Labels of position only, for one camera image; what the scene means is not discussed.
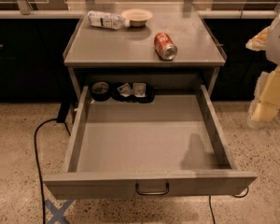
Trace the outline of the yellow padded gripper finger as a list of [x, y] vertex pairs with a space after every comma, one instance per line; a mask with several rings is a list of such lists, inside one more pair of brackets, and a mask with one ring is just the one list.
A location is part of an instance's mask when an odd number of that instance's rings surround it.
[[245, 47], [254, 51], [262, 51], [266, 49], [267, 37], [269, 33], [270, 27], [264, 28], [257, 35], [253, 36], [251, 39], [247, 41]]
[[254, 90], [254, 100], [248, 110], [247, 124], [262, 128], [269, 124], [280, 111], [280, 65], [271, 73], [262, 72]]

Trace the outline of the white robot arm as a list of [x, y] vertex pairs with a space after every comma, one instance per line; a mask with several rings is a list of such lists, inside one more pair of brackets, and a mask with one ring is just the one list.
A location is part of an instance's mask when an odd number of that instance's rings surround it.
[[248, 125], [261, 128], [270, 123], [280, 111], [280, 12], [270, 26], [249, 39], [247, 49], [265, 51], [266, 59], [276, 64], [271, 72], [262, 72], [249, 107]]

